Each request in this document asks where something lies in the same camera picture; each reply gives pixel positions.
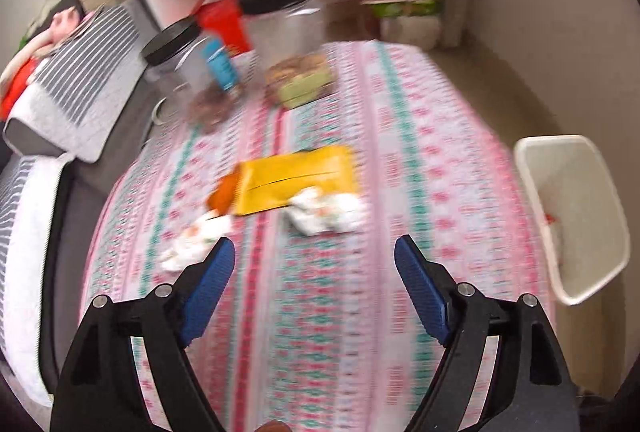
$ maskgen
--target plastic jar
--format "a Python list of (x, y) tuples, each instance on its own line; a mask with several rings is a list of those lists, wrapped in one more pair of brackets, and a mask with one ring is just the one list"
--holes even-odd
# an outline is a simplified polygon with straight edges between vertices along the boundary
[(238, 0), (275, 104), (295, 108), (333, 92), (316, 0)]
[(222, 40), (187, 17), (158, 33), (141, 52), (146, 78), (205, 133), (224, 122), (244, 95)]

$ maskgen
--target white plastic bin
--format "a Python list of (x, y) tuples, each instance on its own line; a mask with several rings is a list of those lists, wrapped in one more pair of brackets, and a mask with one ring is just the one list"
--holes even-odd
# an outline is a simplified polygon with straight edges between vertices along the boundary
[[(607, 165), (584, 136), (521, 139), (515, 160), (542, 234), (552, 288), (562, 303), (579, 304), (629, 261), (629, 230)], [(559, 253), (545, 214), (558, 220)]]

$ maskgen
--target white tissue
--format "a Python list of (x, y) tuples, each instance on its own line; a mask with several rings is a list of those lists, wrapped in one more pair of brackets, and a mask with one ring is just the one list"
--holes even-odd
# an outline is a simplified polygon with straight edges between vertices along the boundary
[(231, 216), (218, 217), (215, 210), (199, 217), (160, 256), (162, 269), (177, 272), (191, 264), (202, 262), (218, 239), (231, 232), (231, 222)]
[(318, 187), (300, 190), (284, 210), (292, 224), (305, 235), (354, 232), (366, 217), (365, 205), (356, 194), (325, 196)]

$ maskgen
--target patterned bedsheet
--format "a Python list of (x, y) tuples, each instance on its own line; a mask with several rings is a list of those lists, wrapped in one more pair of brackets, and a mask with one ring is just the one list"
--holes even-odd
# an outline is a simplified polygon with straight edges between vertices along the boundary
[[(229, 432), (272, 418), (294, 430), (403, 430), (442, 350), (420, 325), (393, 262), (409, 233), (427, 258), (488, 296), (532, 292), (551, 320), (538, 235), (510, 154), (418, 49), (377, 41), (327, 46), (337, 92), (284, 112), (262, 96), (213, 136), (174, 123), (113, 189), (85, 274), (91, 299), (146, 295), (175, 275), (158, 258), (240, 160), (349, 145), (369, 217), (357, 234), (302, 237), (280, 210), (235, 218), (236, 270), (188, 357)], [(239, 57), (260, 89), (250, 56)], [(140, 341), (134, 355), (152, 420), (167, 427)], [(477, 420), (495, 343), (466, 424)]]

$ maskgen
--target red object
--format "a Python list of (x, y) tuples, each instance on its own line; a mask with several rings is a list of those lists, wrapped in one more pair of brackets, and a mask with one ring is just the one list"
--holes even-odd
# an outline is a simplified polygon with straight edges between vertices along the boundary
[(200, 27), (215, 31), (225, 43), (231, 56), (246, 53), (251, 48), (242, 30), (240, 18), (242, 12), (238, 0), (219, 0), (205, 4), (196, 12)]
[(37, 66), (38, 61), (35, 58), (31, 58), (27, 60), (20, 69), (18, 69), (17, 73), (15, 73), (11, 85), (9, 85), (9, 88), (2, 99), (0, 115), (3, 122), (6, 122), (6, 119), (9, 117), (9, 113), (12, 108), (14, 108), (15, 102), (18, 101), (18, 98), (20, 98), (24, 90), (27, 88), (27, 78), (29, 78), (31, 73), (36, 70)]

